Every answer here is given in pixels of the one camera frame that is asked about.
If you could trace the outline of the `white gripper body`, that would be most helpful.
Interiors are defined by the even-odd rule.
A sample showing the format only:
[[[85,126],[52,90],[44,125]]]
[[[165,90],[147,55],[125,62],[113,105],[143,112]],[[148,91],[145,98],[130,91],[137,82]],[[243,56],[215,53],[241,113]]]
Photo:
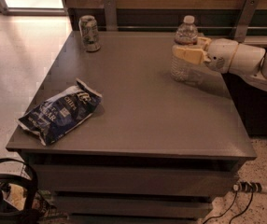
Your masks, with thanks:
[[[221,74],[228,73],[237,48],[237,41],[225,38],[214,39],[207,50],[209,61],[205,63],[206,66]]]

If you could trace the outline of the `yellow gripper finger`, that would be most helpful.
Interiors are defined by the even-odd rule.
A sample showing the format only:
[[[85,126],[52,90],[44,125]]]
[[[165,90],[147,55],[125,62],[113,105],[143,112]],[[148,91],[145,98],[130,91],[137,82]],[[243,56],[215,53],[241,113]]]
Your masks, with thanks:
[[[172,52],[178,59],[184,60],[188,63],[202,64],[211,62],[211,59],[208,57],[208,53],[197,46],[173,45]]]
[[[212,39],[205,36],[199,36],[197,38],[197,45],[200,46],[203,50],[208,51]]]

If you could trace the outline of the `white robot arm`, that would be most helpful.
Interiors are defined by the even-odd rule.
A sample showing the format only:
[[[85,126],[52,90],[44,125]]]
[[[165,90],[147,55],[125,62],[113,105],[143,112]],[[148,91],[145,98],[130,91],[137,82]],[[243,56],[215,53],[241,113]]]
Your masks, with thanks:
[[[196,45],[172,47],[171,76],[191,86],[233,74],[248,85],[267,91],[267,49],[234,40],[199,37]]]

